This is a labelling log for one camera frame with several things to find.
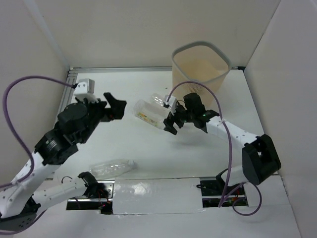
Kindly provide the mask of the square bottle orange label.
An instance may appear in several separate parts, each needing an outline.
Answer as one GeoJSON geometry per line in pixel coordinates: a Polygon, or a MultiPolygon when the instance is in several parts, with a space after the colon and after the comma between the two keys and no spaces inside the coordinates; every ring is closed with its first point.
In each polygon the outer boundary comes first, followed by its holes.
{"type": "Polygon", "coordinates": [[[139,100],[133,107],[133,113],[135,117],[163,130],[165,127],[163,121],[167,118],[169,110],[156,103],[139,100]]]}

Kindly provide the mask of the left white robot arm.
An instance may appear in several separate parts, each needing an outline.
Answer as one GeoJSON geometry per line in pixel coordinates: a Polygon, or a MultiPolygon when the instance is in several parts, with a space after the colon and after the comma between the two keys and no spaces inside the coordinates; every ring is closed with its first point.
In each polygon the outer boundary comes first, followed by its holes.
{"type": "Polygon", "coordinates": [[[65,200],[85,196],[108,197],[108,190],[90,172],[82,172],[70,182],[39,190],[49,175],[73,154],[78,144],[88,141],[100,122],[122,119],[126,101],[104,93],[105,101],[94,95],[77,95],[58,114],[54,128],[36,144],[30,160],[16,175],[13,186],[0,193],[0,233],[14,235],[33,225],[43,213],[65,200]]]}

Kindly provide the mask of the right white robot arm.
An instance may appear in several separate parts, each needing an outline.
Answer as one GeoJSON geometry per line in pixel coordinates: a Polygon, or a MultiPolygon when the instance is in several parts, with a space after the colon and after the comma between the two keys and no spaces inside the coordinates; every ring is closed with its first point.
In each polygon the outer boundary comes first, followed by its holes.
{"type": "Polygon", "coordinates": [[[227,169],[217,175],[216,189],[228,194],[233,186],[243,182],[259,185],[281,169],[281,161],[273,140],[267,134],[249,133],[222,119],[214,110],[206,110],[200,96],[190,93],[184,96],[184,105],[173,96],[166,95],[163,106],[169,109],[164,119],[164,130],[174,135],[185,123],[192,123],[205,133],[226,141],[232,150],[241,152],[241,165],[227,169]]]}

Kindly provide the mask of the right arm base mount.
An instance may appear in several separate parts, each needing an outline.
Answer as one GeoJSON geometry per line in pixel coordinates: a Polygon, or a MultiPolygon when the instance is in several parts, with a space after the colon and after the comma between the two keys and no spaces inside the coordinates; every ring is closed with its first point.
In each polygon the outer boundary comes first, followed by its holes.
{"type": "MultiPolygon", "coordinates": [[[[218,206],[222,189],[220,189],[216,180],[200,180],[200,183],[196,185],[201,191],[203,208],[215,208],[218,206]]],[[[240,188],[229,196],[224,201],[222,207],[231,207],[236,202],[236,206],[247,206],[248,201],[245,195],[244,188],[240,188]]]]}

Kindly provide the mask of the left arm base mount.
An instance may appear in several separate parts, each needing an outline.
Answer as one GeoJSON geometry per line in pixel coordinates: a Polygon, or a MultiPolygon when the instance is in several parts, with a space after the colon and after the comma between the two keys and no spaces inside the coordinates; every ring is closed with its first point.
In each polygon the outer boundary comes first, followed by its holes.
{"type": "Polygon", "coordinates": [[[102,184],[102,190],[96,191],[94,195],[78,196],[70,198],[67,201],[67,211],[96,211],[103,215],[112,215],[113,196],[114,196],[114,180],[98,181],[102,184]]]}

